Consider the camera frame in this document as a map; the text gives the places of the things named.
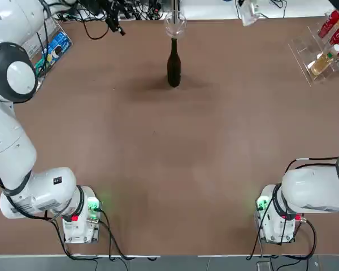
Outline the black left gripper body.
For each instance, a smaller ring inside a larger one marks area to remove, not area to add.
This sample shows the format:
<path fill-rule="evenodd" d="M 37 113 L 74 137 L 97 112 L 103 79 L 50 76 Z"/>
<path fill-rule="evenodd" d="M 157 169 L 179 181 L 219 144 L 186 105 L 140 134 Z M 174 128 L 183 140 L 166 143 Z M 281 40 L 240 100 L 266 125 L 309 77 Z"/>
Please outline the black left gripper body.
<path fill-rule="evenodd" d="M 119 10 L 117 4 L 108 4 L 106 8 L 106 23 L 109 27 L 119 27 Z"/>

